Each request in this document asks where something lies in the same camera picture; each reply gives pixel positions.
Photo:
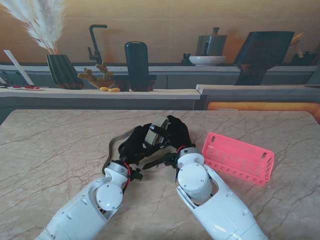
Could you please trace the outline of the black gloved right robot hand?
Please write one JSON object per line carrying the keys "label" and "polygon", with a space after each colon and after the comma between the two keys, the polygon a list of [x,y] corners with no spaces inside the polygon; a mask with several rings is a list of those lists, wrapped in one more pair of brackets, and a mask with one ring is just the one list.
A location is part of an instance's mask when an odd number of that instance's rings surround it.
{"label": "black gloved right robot hand", "polygon": [[179,118],[173,115],[168,115],[168,126],[165,130],[164,138],[167,140],[168,145],[176,149],[179,153],[185,148],[194,147],[192,143],[188,127]]}

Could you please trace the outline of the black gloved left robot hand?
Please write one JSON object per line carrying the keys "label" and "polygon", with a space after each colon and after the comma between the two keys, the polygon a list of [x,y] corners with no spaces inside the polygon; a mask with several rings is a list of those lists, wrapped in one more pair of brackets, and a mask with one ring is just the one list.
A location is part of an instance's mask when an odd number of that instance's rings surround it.
{"label": "black gloved left robot hand", "polygon": [[128,165],[138,164],[142,159],[151,156],[161,149],[161,144],[145,145],[145,138],[150,130],[151,123],[139,125],[133,129],[128,139],[119,148],[119,160]]}

